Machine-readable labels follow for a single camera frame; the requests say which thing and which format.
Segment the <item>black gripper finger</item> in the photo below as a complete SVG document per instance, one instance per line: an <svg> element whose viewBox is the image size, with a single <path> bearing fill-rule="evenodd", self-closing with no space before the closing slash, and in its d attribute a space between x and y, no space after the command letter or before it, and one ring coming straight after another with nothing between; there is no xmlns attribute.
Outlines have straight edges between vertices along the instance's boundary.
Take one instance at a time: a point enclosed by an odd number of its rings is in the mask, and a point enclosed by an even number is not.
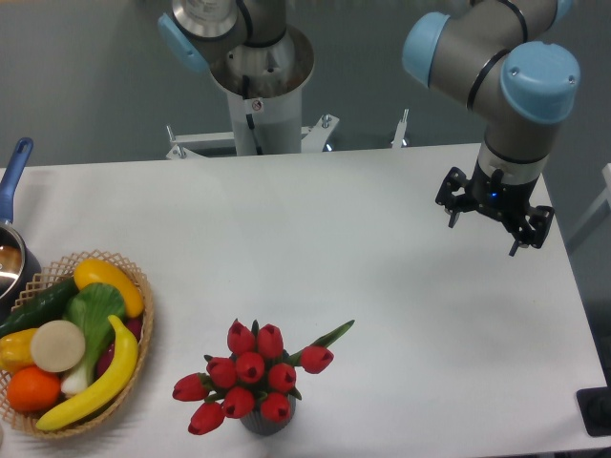
<svg viewBox="0 0 611 458"><path fill-rule="evenodd" d="M517 219L516 228L510 232L514 243L509 256L513 257L519 248L540 249L550 232L554 216L555 209L552 206L529 206L525 214Z"/></svg>
<svg viewBox="0 0 611 458"><path fill-rule="evenodd" d="M461 214L472 212L474 209L474 197L470 186L466 174L457 167L452 167L440 185L435 203L443 207L449 215L450 228L454 228Z"/></svg>

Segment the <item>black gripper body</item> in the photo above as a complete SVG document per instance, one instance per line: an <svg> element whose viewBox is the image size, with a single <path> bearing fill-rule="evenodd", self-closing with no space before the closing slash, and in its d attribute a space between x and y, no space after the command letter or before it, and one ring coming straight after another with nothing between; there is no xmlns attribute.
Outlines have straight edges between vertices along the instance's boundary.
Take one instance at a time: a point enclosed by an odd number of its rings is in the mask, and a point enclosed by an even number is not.
<svg viewBox="0 0 611 458"><path fill-rule="evenodd" d="M466 187L467 211L476 211L505 225L526 225L537 178L521 184L510 184L504 179L502 170L487 173L476 163Z"/></svg>

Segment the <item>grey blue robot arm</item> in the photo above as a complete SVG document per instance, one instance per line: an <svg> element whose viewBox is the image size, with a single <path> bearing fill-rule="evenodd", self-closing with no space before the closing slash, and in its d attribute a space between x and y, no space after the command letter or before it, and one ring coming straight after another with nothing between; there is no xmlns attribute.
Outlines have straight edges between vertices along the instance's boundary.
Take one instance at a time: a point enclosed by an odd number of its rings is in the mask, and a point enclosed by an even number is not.
<svg viewBox="0 0 611 458"><path fill-rule="evenodd" d="M457 220L477 212L500 222L515 248L539 248L554 211L531 194L579 87L577 59L540 41L568 1L474 1L451 18L421 17L402 50L405 71L482 116L487 128L474 171L452 168L436 202ZM225 92L237 153L300 153L302 90L313 50L286 21L282 1L175 1L158 19L173 55L210 73Z"/></svg>

